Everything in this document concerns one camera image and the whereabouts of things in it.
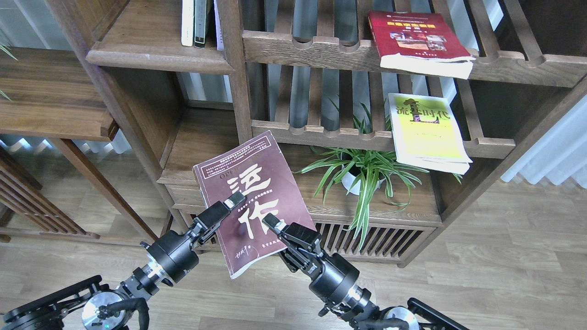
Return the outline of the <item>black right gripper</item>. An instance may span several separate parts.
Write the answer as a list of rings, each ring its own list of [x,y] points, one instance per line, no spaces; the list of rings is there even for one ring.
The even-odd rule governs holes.
[[[359,270],[337,253],[327,255],[321,249],[319,232],[298,223],[287,224],[272,213],[262,223],[287,246],[279,253],[285,265],[291,272],[300,270],[310,277],[310,290],[326,305],[358,305]]]

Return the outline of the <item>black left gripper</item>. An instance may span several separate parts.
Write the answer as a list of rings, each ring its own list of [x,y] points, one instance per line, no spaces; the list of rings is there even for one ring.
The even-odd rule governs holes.
[[[218,201],[193,218],[193,225],[184,234],[170,230],[149,245],[141,242],[151,261],[142,271],[147,282],[179,282],[199,263],[194,246],[201,246],[220,227],[233,209],[243,204],[245,196],[234,192],[225,201]]]

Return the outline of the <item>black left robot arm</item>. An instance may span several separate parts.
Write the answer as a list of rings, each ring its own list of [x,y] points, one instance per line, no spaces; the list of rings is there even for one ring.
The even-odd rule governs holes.
[[[134,312],[139,314],[139,328],[146,330],[150,323],[147,301],[159,290],[157,285],[174,286],[182,280],[199,263],[193,248],[203,245],[244,200],[241,192],[235,192],[195,216],[184,234],[170,230],[151,245],[141,243],[149,263],[136,268],[117,288],[101,285],[100,275],[92,276],[9,311],[3,316],[4,328],[61,330],[63,318],[81,308],[88,330],[126,330]]]

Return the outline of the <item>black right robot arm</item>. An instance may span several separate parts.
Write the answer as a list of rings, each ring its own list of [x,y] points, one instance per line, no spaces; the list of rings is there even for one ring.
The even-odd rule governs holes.
[[[291,272],[302,271],[309,289],[324,302],[323,317],[333,313],[355,330],[463,330],[464,326],[415,298],[407,307],[380,309],[371,292],[357,285],[359,270],[338,253],[321,249],[321,234],[299,223],[286,224],[268,213],[264,224],[287,248],[279,253]]]

